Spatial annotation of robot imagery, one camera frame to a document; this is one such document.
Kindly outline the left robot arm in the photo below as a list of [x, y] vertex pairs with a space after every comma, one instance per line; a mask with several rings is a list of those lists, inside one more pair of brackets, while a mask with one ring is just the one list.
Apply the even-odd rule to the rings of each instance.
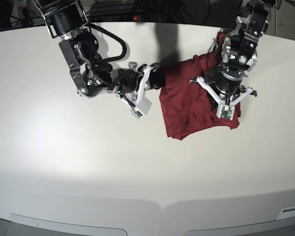
[[207, 91], [218, 118], [232, 120], [236, 105], [246, 97], [257, 96], [252, 87], [242, 85], [257, 63], [257, 46], [267, 31], [274, 0], [250, 0], [236, 16], [234, 29], [222, 30], [216, 38], [209, 66], [190, 82]]

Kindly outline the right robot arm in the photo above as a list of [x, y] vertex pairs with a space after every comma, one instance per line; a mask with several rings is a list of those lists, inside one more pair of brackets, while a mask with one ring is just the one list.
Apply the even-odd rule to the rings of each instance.
[[[51, 38], [61, 39], [59, 47], [79, 95], [95, 97], [102, 91], [116, 93], [133, 108], [145, 91], [165, 85], [157, 63], [138, 67], [135, 62], [130, 62], [128, 68], [113, 68], [111, 62], [126, 56], [126, 43], [90, 23], [79, 0], [35, 0], [33, 3], [44, 19]], [[92, 30], [116, 40], [122, 47], [121, 54], [102, 58]]]

